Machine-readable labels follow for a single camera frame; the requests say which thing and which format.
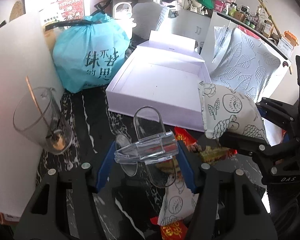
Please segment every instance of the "black cable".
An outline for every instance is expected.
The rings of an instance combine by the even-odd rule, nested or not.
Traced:
[[[292,224],[292,222],[298,215],[299,206],[297,198],[299,195],[300,191],[284,206],[284,208],[278,215],[275,214],[272,216],[274,220],[274,227],[277,230],[279,238],[285,234],[289,226]]]

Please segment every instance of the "open cardboard box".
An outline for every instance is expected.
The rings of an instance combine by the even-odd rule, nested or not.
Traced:
[[[143,106],[156,108],[164,124],[204,131],[198,83],[211,83],[195,40],[151,31],[106,89],[109,111],[134,116]]]

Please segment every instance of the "silver screw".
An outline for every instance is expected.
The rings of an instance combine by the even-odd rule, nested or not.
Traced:
[[[244,174],[243,170],[240,169],[235,170],[235,173],[239,176],[242,176]]]
[[[90,166],[91,166],[90,163],[82,163],[81,164],[81,168],[83,168],[84,170],[90,168]]]
[[[55,169],[50,169],[50,170],[48,170],[48,174],[49,175],[54,175],[54,174],[56,174],[56,170]]]
[[[201,168],[204,170],[208,170],[208,169],[210,169],[210,165],[208,163],[202,163]]]
[[[259,145],[259,150],[260,151],[264,151],[266,149],[266,147],[263,145],[263,144],[260,144]]]
[[[278,170],[277,170],[276,167],[272,167],[272,168],[271,168],[271,173],[272,173],[273,175],[277,174],[277,172],[278,172]]]

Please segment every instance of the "black marble table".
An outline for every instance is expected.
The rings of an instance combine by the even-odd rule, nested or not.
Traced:
[[[43,151],[38,166],[36,183],[49,169],[59,172],[69,171],[85,162],[87,156],[107,151],[116,135],[122,133],[132,142],[137,141],[132,117],[108,111],[106,88],[92,88],[77,94],[65,92],[61,99],[61,110],[74,131],[74,140],[63,154],[54,156]],[[202,133],[189,131],[196,138]],[[251,157],[235,155],[220,161],[218,170],[244,170],[255,188],[263,195],[261,173]],[[159,226],[150,223],[150,218],[158,216],[165,194],[164,189],[153,186],[145,169],[139,165],[134,177],[126,177],[120,165],[111,169],[108,183],[98,195],[94,195],[95,205],[108,239],[161,239]],[[72,192],[67,191],[67,211],[70,233],[79,237],[76,229]]]

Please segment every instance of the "red poster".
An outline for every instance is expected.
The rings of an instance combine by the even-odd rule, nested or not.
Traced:
[[[81,19],[84,16],[83,0],[61,0],[58,4],[66,21]]]

